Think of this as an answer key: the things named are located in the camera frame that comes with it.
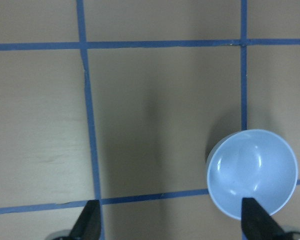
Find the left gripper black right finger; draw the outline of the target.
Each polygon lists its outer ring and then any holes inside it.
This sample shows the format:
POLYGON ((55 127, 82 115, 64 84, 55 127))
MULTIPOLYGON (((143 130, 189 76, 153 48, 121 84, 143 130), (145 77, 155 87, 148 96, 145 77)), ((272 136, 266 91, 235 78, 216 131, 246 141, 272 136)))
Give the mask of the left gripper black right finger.
POLYGON ((288 240, 289 235, 252 197, 241 201, 241 230, 247 240, 288 240))

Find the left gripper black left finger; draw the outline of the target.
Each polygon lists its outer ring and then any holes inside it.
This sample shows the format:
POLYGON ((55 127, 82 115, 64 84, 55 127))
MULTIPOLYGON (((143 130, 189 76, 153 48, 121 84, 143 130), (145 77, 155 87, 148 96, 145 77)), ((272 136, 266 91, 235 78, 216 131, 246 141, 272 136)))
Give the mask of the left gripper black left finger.
POLYGON ((87 201, 69 238, 71 240, 99 240, 101 236, 101 209, 98 200, 87 201))

